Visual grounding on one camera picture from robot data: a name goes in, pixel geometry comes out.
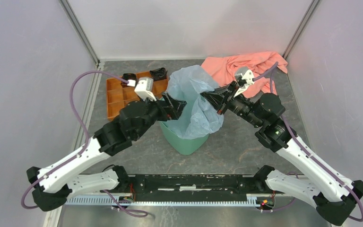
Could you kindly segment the translucent blue trash bag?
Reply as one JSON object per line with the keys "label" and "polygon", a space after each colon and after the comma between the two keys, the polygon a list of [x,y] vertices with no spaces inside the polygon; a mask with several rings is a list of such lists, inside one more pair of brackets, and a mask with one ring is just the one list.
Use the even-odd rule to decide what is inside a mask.
{"label": "translucent blue trash bag", "polygon": [[165,125],[181,139],[201,138],[217,132],[223,125],[224,116],[201,96],[202,92],[214,91],[218,83],[199,65],[181,68],[170,75],[166,92],[174,99],[186,101],[178,120]]}

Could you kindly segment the green plastic trash bin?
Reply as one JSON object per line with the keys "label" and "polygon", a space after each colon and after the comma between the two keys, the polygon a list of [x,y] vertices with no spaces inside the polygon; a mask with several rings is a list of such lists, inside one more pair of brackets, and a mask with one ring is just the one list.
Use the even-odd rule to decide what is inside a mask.
{"label": "green plastic trash bin", "polygon": [[196,139],[181,139],[174,132],[172,132],[164,122],[159,122],[162,133],[166,139],[166,141],[180,154],[182,155],[191,155],[196,150],[198,150],[209,138],[207,134],[204,137],[196,138]]}

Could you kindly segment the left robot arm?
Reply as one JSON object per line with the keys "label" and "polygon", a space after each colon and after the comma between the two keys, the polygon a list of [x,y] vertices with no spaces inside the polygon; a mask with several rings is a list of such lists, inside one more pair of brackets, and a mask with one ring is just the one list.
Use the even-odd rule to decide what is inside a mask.
{"label": "left robot arm", "polygon": [[116,169],[85,175],[83,172],[132,146],[157,121],[180,118],[186,101],[162,94],[161,100],[128,103],[111,122],[88,138],[83,146],[45,168],[31,167],[26,174],[35,208],[51,211],[76,196],[115,189],[125,192],[129,179]]}

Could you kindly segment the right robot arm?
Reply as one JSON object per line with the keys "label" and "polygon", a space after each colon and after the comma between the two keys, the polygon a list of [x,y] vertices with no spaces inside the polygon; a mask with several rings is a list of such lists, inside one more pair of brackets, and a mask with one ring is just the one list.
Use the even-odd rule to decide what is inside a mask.
{"label": "right robot arm", "polygon": [[257,128],[258,141],[278,154],[297,169],[308,181],[281,173],[270,166],[263,166],[254,180],[260,193],[278,191],[299,199],[316,209],[327,222],[341,226],[352,218],[352,211],[359,208],[363,222],[363,181],[353,181],[332,168],[314,153],[283,117],[285,107],[279,96],[263,94],[256,102],[238,94],[239,86],[232,82],[214,91],[202,92],[218,114],[231,111]]}

